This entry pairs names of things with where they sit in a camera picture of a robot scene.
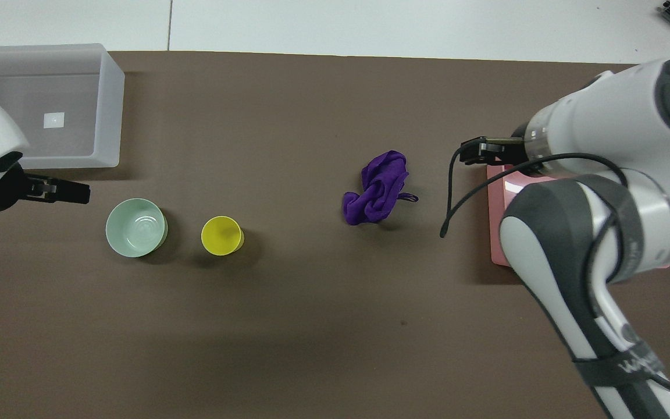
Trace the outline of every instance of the translucent storage bin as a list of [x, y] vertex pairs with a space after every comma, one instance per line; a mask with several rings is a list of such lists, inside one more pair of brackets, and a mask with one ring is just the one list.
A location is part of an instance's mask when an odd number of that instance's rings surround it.
[[0, 106], [25, 169], [115, 167], [125, 75], [101, 44], [0, 47]]

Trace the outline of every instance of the brown tabletop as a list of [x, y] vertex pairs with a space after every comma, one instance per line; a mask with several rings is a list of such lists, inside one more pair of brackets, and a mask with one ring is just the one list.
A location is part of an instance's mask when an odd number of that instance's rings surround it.
[[[91, 202], [0, 213], [0, 417], [604, 417], [531, 295], [489, 258], [487, 196], [439, 239], [460, 141], [506, 136], [604, 69], [571, 63], [112, 53], [120, 165], [45, 173]], [[404, 191], [348, 226], [346, 191], [388, 150]], [[483, 180], [460, 167], [457, 193]], [[139, 259], [104, 224], [167, 215]], [[245, 245], [213, 257], [208, 218]], [[612, 287], [670, 376], [670, 268]]]

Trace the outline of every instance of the purple cloth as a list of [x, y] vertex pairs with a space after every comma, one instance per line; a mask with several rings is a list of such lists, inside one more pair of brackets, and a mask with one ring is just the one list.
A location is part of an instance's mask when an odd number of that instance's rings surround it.
[[343, 195], [343, 215], [349, 225], [377, 223], [387, 218], [398, 199], [417, 202], [414, 194], [400, 193], [405, 186], [407, 160], [399, 151], [388, 151], [375, 157], [361, 170], [363, 194]]

